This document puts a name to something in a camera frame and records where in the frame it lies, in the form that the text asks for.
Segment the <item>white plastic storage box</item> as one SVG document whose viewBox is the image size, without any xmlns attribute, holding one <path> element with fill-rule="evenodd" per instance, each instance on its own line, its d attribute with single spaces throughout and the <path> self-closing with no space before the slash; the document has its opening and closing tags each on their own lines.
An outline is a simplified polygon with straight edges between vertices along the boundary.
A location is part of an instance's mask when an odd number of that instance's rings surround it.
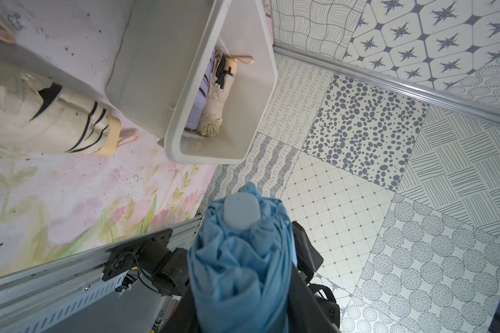
<svg viewBox="0 0 500 333">
<path fill-rule="evenodd" d="M 215 137 L 186 123 L 214 51 L 239 64 Z M 108 101 L 159 139 L 180 164 L 233 165 L 247 156 L 278 78 L 260 1 L 137 1 L 122 39 Z"/>
</svg>

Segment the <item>beige umbrella black stripes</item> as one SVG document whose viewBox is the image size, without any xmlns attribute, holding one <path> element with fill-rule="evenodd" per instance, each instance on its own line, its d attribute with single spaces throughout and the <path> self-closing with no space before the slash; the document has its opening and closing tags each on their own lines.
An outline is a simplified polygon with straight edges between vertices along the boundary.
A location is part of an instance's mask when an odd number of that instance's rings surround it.
<svg viewBox="0 0 500 333">
<path fill-rule="evenodd" d="M 102 103 L 18 73 L 0 80 L 0 145 L 26 152 L 111 156 L 138 135 Z"/>
</svg>

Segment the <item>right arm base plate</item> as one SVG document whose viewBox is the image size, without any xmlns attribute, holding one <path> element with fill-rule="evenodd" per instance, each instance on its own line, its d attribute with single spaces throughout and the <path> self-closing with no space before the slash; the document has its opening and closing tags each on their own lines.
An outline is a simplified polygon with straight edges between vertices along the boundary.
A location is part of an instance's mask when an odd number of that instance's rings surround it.
<svg viewBox="0 0 500 333">
<path fill-rule="evenodd" d="M 159 233 L 143 237 L 131 243 L 116 247 L 105 265 L 102 280 L 108 281 L 114 277 L 137 267 L 154 274 L 172 255 L 168 248 L 173 230 L 168 228 Z"/>
</svg>

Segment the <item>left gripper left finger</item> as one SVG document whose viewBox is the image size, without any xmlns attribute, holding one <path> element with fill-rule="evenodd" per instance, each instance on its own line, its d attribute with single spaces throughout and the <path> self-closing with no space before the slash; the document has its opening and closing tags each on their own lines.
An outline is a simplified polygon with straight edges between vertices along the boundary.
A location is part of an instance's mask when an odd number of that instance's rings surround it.
<svg viewBox="0 0 500 333">
<path fill-rule="evenodd" d="M 198 333 L 198 318 L 193 292 L 189 288 L 161 327 L 161 333 Z"/>
</svg>

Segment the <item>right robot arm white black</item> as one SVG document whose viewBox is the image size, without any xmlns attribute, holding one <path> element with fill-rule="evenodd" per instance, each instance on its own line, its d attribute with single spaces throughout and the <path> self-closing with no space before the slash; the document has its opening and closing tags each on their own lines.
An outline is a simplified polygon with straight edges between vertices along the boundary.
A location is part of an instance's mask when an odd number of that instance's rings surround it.
<svg viewBox="0 0 500 333">
<path fill-rule="evenodd" d="M 136 266 L 154 291 L 179 297 L 154 332 L 338 332 L 335 296 L 311 281 L 323 261 L 293 223 L 280 230 L 213 226 L 190 250 L 151 239 Z"/>
</svg>

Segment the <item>aluminium mounting rail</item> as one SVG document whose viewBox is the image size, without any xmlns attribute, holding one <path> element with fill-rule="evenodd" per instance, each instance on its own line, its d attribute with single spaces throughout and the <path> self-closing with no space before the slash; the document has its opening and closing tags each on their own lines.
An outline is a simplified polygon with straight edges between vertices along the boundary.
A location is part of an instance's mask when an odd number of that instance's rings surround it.
<svg viewBox="0 0 500 333">
<path fill-rule="evenodd" d="M 201 218 L 197 215 L 183 223 L 0 277 L 0 332 L 104 282 L 105 265 L 111 251 L 118 246 L 170 228 L 173 234 L 168 248 L 188 248 Z"/>
</svg>

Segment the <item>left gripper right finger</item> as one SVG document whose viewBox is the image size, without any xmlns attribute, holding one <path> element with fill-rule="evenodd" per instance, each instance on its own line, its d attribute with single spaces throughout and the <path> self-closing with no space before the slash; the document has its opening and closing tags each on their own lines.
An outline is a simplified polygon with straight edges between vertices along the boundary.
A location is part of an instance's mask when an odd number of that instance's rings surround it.
<svg viewBox="0 0 500 333">
<path fill-rule="evenodd" d="M 327 319 L 297 267 L 292 266 L 291 272 L 287 297 L 288 332 L 339 332 L 339 327 Z"/>
</svg>

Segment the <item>lavender umbrella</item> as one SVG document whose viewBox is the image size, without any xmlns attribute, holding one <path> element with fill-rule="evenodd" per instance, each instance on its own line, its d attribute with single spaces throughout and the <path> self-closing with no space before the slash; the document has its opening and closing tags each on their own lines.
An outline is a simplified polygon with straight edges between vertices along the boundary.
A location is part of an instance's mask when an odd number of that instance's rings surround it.
<svg viewBox="0 0 500 333">
<path fill-rule="evenodd" d="M 190 111 L 190 115 L 187 119 L 186 128 L 188 130 L 196 130 L 204 111 L 207 96 L 211 86 L 211 72 L 215 62 L 215 51 L 212 52 L 210 59 L 208 61 L 208 65 L 206 66 L 206 70 L 204 75 L 202 76 L 202 80 L 199 86 L 198 93 L 195 97 L 193 106 Z"/>
</svg>

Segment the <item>sky blue long umbrella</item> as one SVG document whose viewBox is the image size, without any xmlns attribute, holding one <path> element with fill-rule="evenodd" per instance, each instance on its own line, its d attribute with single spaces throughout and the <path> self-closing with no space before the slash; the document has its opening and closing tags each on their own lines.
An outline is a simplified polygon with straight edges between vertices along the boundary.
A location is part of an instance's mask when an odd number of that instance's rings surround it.
<svg viewBox="0 0 500 333">
<path fill-rule="evenodd" d="M 254 183 L 212 201 L 187 254 L 203 332 L 287 332 L 292 222 Z"/>
</svg>

